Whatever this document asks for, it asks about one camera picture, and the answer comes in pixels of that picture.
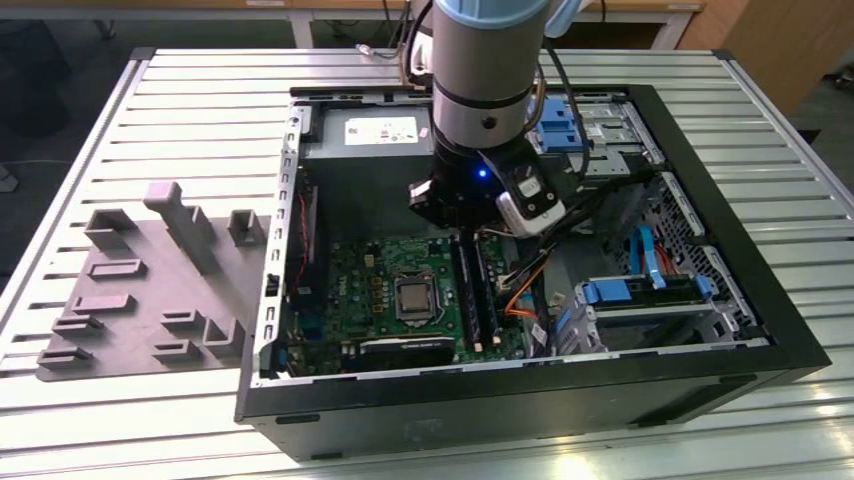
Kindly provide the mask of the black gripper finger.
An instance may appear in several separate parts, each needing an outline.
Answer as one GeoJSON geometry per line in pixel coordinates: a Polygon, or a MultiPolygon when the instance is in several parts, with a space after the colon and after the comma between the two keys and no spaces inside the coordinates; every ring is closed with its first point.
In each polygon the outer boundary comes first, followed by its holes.
{"type": "Polygon", "coordinates": [[[437,230],[474,233],[482,228],[480,198],[438,179],[409,186],[409,209],[437,230]]]}

